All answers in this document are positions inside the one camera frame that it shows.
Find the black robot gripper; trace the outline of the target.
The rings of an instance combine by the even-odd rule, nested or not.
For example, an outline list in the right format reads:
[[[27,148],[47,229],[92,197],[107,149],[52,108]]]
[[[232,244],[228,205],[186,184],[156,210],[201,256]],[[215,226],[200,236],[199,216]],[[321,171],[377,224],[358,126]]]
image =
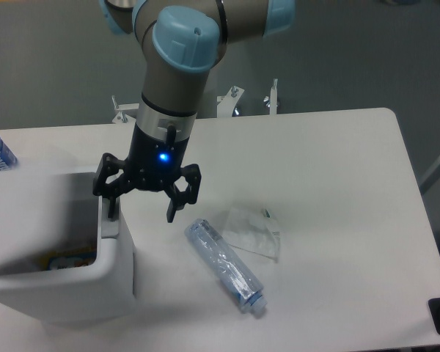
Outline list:
[[[117,199],[130,191],[163,191],[170,198],[166,220],[172,223],[175,214],[186,204],[197,202],[202,179],[198,164],[181,168],[188,139],[173,145],[147,135],[135,125],[128,157],[118,159],[111,153],[102,154],[95,173],[92,193],[109,201],[107,217],[114,218]],[[175,184],[180,177],[187,183],[181,191]]]

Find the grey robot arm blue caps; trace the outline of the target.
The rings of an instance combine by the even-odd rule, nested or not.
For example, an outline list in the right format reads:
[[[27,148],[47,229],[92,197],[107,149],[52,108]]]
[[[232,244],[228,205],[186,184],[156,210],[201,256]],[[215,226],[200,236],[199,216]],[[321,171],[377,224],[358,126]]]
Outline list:
[[[132,190],[164,192],[166,212],[197,201],[201,172],[184,165],[199,103],[213,67],[230,43],[267,37],[291,27],[294,1],[102,1],[109,28],[133,34],[147,70],[128,156],[104,153],[93,180],[95,196],[108,202],[107,216]]]

